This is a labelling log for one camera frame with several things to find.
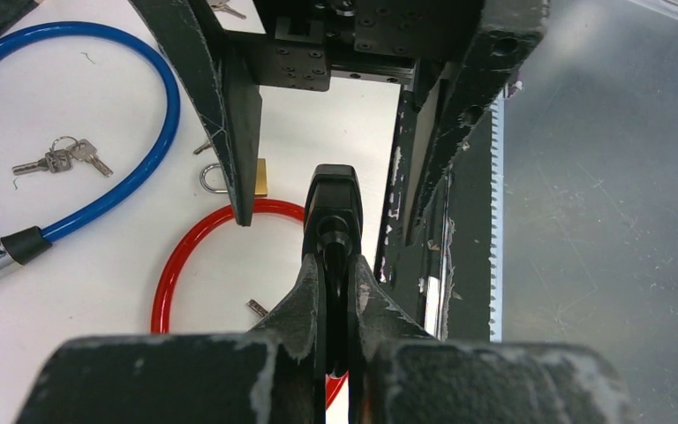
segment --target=red cable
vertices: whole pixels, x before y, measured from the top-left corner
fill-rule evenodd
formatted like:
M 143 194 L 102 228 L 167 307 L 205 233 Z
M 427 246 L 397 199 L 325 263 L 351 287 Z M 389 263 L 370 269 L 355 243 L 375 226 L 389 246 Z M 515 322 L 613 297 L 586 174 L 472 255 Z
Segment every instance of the red cable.
M 272 199 L 256 199 L 253 204 L 254 214 L 277 214 L 294 218 L 303 223 L 305 210 L 302 206 L 288 201 L 275 201 Z M 154 294 L 154 303 L 152 305 L 152 333 L 165 334 L 170 332 L 170 309 L 173 303 L 173 293 L 185 262 L 191 256 L 191 252 L 199 245 L 210 232 L 223 223 L 228 222 L 235 216 L 232 213 L 232 206 L 225 206 L 216 210 L 205 217 L 199 223 L 193 226 L 183 238 L 178 242 L 175 250 L 170 255 L 165 269 L 160 276 L 160 282 L 157 284 L 157 293 Z M 344 384 L 347 375 L 342 378 L 326 378 L 326 409 L 334 402 L 334 398 Z

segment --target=metal plate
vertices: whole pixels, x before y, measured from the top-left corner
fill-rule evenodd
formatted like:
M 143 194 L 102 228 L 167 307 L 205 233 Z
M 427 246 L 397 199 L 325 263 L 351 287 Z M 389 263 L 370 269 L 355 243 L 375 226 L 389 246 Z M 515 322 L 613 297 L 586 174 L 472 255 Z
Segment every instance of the metal plate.
M 637 422 L 678 423 L 678 8 L 555 1 L 522 80 L 506 106 L 504 339 L 589 345 Z

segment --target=saw blade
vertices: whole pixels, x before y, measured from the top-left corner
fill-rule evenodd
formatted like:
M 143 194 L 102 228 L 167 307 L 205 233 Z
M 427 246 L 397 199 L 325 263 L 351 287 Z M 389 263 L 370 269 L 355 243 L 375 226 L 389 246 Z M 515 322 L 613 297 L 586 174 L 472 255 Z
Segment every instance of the saw blade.
M 503 130 L 505 99 L 503 93 L 490 106 L 492 113 L 492 234 L 490 238 L 490 341 L 502 340 L 502 253 L 503 253 Z

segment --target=black metal frame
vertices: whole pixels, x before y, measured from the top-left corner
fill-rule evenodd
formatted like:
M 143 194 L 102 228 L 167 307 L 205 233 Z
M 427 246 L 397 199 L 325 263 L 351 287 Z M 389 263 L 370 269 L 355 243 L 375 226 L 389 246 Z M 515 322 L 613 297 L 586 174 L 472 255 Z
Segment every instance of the black metal frame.
M 612 367 L 557 344 L 442 343 L 378 286 L 359 251 L 354 169 L 320 165 L 290 293 L 244 334 L 64 344 L 28 422 L 325 422 L 324 378 L 349 372 L 348 422 L 629 422 Z
M 435 204 L 448 201 L 438 187 L 457 161 L 489 166 L 461 147 L 542 38 L 545 0 L 255 0 L 265 34 L 223 30 L 207 0 L 131 2 L 201 116 L 241 225 L 254 200 L 259 85 L 326 91 L 332 76 L 400 84 L 374 269 L 419 321 L 418 280 L 441 266 L 427 243 L 441 227 Z M 489 228 L 489 216 L 467 224 Z M 474 275 L 483 270 L 489 276 Z

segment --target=worn black paint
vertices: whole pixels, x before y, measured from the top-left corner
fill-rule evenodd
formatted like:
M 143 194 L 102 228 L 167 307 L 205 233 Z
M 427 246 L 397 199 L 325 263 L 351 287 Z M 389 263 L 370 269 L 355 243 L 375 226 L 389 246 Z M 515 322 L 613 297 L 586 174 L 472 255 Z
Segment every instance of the worn black paint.
M 205 0 L 131 3 L 191 97 L 222 165 L 237 223 L 250 225 L 261 97 L 243 55 Z

